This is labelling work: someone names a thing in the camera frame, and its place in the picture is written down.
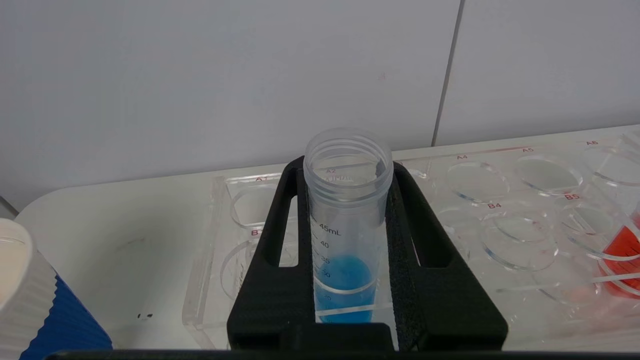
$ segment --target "blue liquid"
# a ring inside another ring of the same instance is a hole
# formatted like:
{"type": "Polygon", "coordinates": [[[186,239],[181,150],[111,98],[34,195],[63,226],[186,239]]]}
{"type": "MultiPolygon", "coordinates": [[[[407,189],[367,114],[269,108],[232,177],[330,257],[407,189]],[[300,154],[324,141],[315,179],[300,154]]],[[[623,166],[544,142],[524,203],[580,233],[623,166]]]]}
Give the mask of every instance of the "blue liquid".
{"type": "MultiPolygon", "coordinates": [[[[353,290],[369,284],[371,272],[369,267],[360,259],[352,255],[336,256],[324,264],[317,277],[324,285],[336,290],[353,290]]],[[[328,291],[317,284],[316,310],[340,309],[343,307],[373,305],[376,294],[376,286],[370,287],[354,294],[337,294],[328,291]]],[[[371,322],[372,311],[358,311],[355,313],[320,316],[324,323],[362,323],[371,322]]]]}

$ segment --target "blue object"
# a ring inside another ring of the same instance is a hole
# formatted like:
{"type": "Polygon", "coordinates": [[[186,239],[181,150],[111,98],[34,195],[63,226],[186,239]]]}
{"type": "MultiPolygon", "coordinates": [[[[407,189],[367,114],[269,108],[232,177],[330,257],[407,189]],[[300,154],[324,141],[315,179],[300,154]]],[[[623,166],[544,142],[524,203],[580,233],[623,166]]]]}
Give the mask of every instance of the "blue object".
{"type": "MultiPolygon", "coordinates": [[[[369,267],[362,260],[352,255],[336,256],[329,259],[329,263],[325,263],[318,271],[318,278],[322,279],[324,285],[336,290],[353,290],[361,288],[372,281],[369,267]]],[[[371,286],[362,291],[346,295],[327,290],[318,284],[315,285],[315,291],[317,310],[330,310],[373,305],[376,285],[371,284],[371,286]]],[[[320,320],[324,323],[364,323],[371,322],[371,316],[372,311],[367,310],[320,316],[320,320]]]]}
{"type": "Polygon", "coordinates": [[[111,339],[84,308],[71,289],[56,275],[53,306],[38,335],[20,360],[42,360],[61,350],[112,349],[111,339]]]}

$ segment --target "red liquid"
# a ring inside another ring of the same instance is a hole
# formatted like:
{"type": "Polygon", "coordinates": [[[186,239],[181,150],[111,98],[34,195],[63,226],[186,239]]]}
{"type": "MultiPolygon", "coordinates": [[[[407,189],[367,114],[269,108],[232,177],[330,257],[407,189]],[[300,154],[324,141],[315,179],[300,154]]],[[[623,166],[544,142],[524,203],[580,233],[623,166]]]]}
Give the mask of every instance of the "red liquid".
{"type": "MultiPolygon", "coordinates": [[[[640,228],[640,213],[634,214],[632,219],[635,225],[640,228]]],[[[615,239],[613,239],[613,241],[604,250],[604,252],[613,256],[635,256],[640,254],[640,241],[638,241],[637,236],[635,236],[631,232],[631,230],[629,230],[629,228],[625,226],[620,230],[615,239]]],[[[604,260],[604,263],[609,267],[609,269],[611,269],[613,274],[616,275],[634,274],[636,272],[640,272],[640,258],[631,261],[604,260]]],[[[607,274],[602,269],[602,267],[600,267],[600,272],[604,276],[610,275],[607,274]]],[[[640,279],[627,279],[621,280],[621,282],[640,293],[640,279]]],[[[611,295],[640,299],[639,295],[629,293],[628,291],[617,286],[612,281],[604,282],[604,286],[611,295]]]]}

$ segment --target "white table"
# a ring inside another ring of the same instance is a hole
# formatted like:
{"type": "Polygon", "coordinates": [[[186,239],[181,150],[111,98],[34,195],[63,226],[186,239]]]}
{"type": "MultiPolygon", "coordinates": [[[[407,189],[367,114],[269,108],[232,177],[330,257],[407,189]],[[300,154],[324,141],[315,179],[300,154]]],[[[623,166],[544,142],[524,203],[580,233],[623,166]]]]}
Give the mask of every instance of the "white table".
{"type": "MultiPolygon", "coordinates": [[[[393,156],[403,160],[589,141],[634,129],[640,125],[396,151],[393,156]]],[[[283,168],[268,165],[67,188],[32,202],[16,221],[36,238],[40,252],[117,346],[196,348],[181,314],[195,244],[211,219],[211,179],[283,168]]]]}

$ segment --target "white wall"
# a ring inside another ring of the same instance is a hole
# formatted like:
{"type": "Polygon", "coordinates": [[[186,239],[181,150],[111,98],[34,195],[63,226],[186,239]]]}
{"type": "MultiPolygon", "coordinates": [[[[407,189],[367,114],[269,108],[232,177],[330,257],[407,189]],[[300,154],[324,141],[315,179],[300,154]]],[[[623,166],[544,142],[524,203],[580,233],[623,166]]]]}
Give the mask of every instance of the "white wall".
{"type": "Polygon", "coordinates": [[[640,1],[467,1],[436,144],[640,123],[640,1]]]}
{"type": "Polygon", "coordinates": [[[0,1],[0,193],[428,146],[458,1],[0,1]]]}

